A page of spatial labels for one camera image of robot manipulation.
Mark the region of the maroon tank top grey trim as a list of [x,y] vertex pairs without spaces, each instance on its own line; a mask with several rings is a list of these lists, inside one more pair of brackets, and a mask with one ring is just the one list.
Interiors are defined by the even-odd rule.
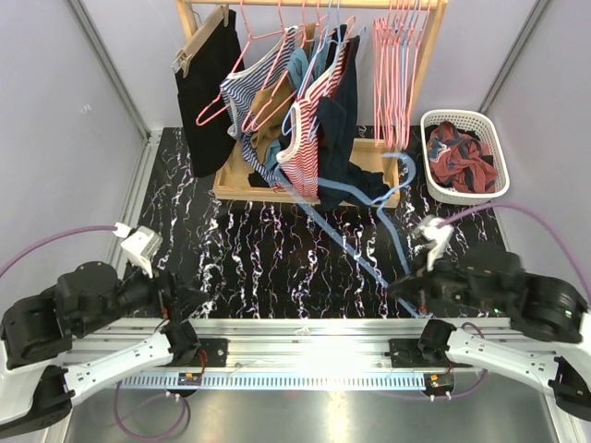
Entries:
[[449,121],[425,129],[428,166],[434,182],[460,193],[496,191],[498,171],[487,143],[474,131],[458,129]]

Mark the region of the light blue wire hanger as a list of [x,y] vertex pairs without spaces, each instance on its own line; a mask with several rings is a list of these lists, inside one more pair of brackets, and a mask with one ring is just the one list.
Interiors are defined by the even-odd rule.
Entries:
[[[324,47],[322,55],[319,57],[318,63],[315,65],[315,71],[312,73],[312,76],[311,76],[310,81],[308,83],[308,87],[309,87],[309,84],[313,80],[318,78],[320,76],[320,74],[322,74],[324,72],[324,70],[326,69],[326,63],[328,62],[327,57],[328,57],[330,46],[333,45],[334,48],[338,48],[339,46],[344,44],[344,39],[347,36],[347,33],[346,33],[347,26],[350,21],[355,21],[355,18],[351,17],[345,23],[341,24],[339,27],[335,28],[332,32],[329,33],[330,37],[328,40],[328,44]],[[315,39],[312,42],[310,49],[309,49],[308,62],[306,64],[304,62],[301,62],[301,58],[298,55],[298,51],[295,51],[292,54],[290,61],[288,63],[288,66],[287,66],[287,69],[289,71],[288,79],[289,79],[290,85],[292,87],[296,87],[296,91],[295,91],[296,96],[295,96],[294,102],[297,101],[297,93],[298,93],[298,90],[299,90],[300,85],[302,83],[302,79],[305,75],[305,72],[307,71],[307,68],[308,68],[308,63],[309,63],[309,59],[310,59],[310,52],[312,51],[313,47],[317,43],[318,43],[318,39]]]
[[[388,215],[384,212],[385,204],[388,202],[390,197],[393,196],[395,191],[400,190],[403,187],[409,186],[416,177],[416,164],[412,158],[403,152],[385,152],[381,155],[383,159],[395,160],[401,162],[407,171],[406,179],[398,186],[391,187],[388,192],[377,198],[371,199],[364,194],[357,187],[332,181],[325,178],[318,178],[317,182],[319,187],[329,188],[335,191],[346,192],[361,203],[368,207],[377,207],[377,216],[382,224],[386,227],[393,241],[395,252],[402,265],[405,275],[410,274],[410,268],[407,262],[405,252],[403,250],[402,241],[398,231]],[[344,240],[344,238],[332,228],[322,216],[312,207],[311,203],[307,203],[294,186],[288,181],[286,175],[283,173],[282,167],[277,164],[273,170],[273,176],[277,184],[280,184],[293,198],[295,204],[298,205],[307,215],[310,217],[341,249],[349,255],[357,264],[361,266],[369,275],[378,283],[384,290],[387,289],[389,283],[382,277],[381,273],[378,272],[372,265],[370,265],[361,254],[357,254],[355,250]]]

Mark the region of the red white striped tank top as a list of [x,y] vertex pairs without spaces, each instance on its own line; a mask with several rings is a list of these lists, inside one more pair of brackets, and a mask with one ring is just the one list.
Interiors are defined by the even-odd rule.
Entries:
[[343,69],[342,50],[348,41],[338,48],[330,46],[326,69],[313,80],[303,98],[293,102],[284,118],[282,132],[290,138],[285,150],[277,154],[277,162],[282,167],[288,181],[303,198],[318,195],[319,173],[318,129],[320,123],[317,108],[322,97],[335,90]]

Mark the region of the navy tank top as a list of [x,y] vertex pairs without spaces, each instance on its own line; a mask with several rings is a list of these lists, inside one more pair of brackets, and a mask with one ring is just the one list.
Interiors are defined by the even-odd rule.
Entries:
[[368,198],[378,198],[390,190],[382,173],[362,170],[350,161],[356,138],[357,75],[356,55],[360,38],[348,40],[342,50],[343,69],[334,91],[320,99],[318,177],[359,189]]

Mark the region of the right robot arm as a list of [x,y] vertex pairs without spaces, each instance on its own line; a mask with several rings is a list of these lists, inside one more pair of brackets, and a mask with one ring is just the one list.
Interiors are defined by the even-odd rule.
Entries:
[[437,259],[432,268],[393,282],[387,295],[425,312],[441,305],[487,310],[508,318],[526,338],[551,344],[551,356],[522,352],[432,318],[416,347],[426,365],[479,366],[550,395],[566,413],[589,420],[590,308],[567,281],[525,271],[512,252],[480,247],[457,262]]

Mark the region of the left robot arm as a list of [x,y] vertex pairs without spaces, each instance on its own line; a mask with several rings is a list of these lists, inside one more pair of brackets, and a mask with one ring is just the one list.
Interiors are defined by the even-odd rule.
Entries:
[[[131,266],[119,279],[113,267],[94,261],[17,301],[1,320],[1,436],[50,427],[99,390],[142,370],[193,364],[199,339],[188,319],[209,298],[169,271],[148,275]],[[163,320],[151,335],[91,362],[63,364],[76,339],[140,309]]]

